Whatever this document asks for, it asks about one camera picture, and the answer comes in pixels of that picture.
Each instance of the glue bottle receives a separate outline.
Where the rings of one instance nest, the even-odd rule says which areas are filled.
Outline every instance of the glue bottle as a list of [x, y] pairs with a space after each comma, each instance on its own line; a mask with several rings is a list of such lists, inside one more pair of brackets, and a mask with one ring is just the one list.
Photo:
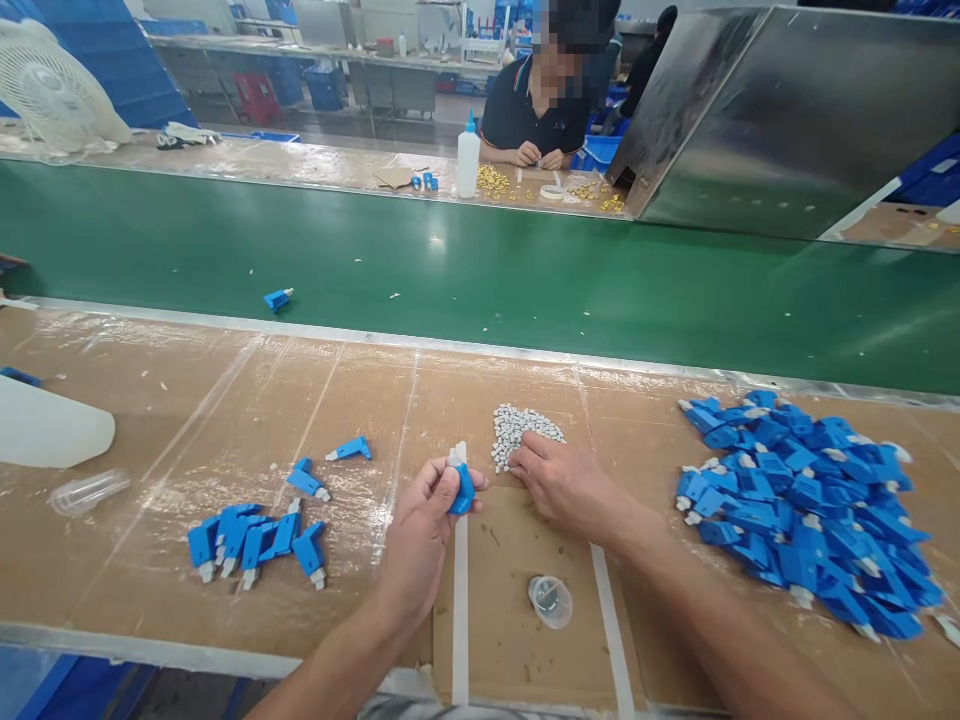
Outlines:
[[480, 138], [473, 123], [473, 110], [467, 129], [457, 139], [457, 193], [462, 198], [477, 194], [477, 172], [480, 170]]

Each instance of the person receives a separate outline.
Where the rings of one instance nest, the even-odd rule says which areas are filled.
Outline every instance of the person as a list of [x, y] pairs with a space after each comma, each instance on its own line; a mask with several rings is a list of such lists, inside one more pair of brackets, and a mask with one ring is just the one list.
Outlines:
[[[734, 717], [861, 717], [809, 658], [686, 548], [665, 518], [610, 479], [592, 453], [526, 432], [509, 464], [547, 521], [605, 548], [646, 582]], [[476, 489], [486, 490], [487, 479], [470, 472]], [[458, 487], [444, 459], [424, 466], [398, 502], [374, 589], [250, 719], [356, 716], [430, 613]], [[482, 501], [473, 509], [482, 511]], [[361, 717], [399, 717], [401, 708], [404, 718], [458, 717], [439, 705], [415, 713], [415, 701], [393, 702], [378, 700]], [[482, 717], [518, 716], [485, 710]]]
[[480, 127], [481, 160], [559, 170], [583, 147], [593, 110], [581, 75], [584, 60], [607, 47], [620, 0], [549, 5], [540, 44], [505, 66], [493, 83]]
[[637, 55], [630, 66], [630, 73], [623, 83], [627, 88], [627, 97], [607, 115], [603, 124], [603, 135], [609, 135], [617, 121], [623, 118], [632, 118], [637, 111], [637, 105], [640, 104], [643, 91], [647, 89], [650, 76], [653, 75], [653, 70], [657, 67], [657, 62], [663, 54], [663, 48], [666, 46], [667, 40], [670, 39], [670, 33], [673, 32], [673, 26], [676, 22], [676, 5], [670, 5], [660, 13], [660, 17], [657, 18], [657, 29], [653, 36], [653, 42]]

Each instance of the red container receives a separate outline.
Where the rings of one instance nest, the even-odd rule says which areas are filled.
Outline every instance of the red container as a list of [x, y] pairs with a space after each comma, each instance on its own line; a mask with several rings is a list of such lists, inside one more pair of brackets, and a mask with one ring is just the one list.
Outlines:
[[234, 73], [233, 82], [240, 93], [240, 102], [243, 103], [243, 112], [246, 113], [255, 125], [265, 126], [271, 119], [279, 120], [280, 104], [273, 94], [273, 86], [263, 73]]

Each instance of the metal partition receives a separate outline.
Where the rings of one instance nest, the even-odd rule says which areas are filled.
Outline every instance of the metal partition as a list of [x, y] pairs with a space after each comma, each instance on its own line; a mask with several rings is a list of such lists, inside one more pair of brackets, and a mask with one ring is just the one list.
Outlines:
[[680, 17], [607, 177], [643, 222], [820, 237], [960, 125], [960, 23]]

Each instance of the conveyor belt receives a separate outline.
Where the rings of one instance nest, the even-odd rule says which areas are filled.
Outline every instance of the conveyor belt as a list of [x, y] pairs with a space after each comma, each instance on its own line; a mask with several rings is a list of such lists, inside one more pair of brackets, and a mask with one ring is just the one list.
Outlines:
[[268, 318], [294, 287], [296, 323], [960, 393], [953, 256], [32, 162], [0, 196], [8, 292]]

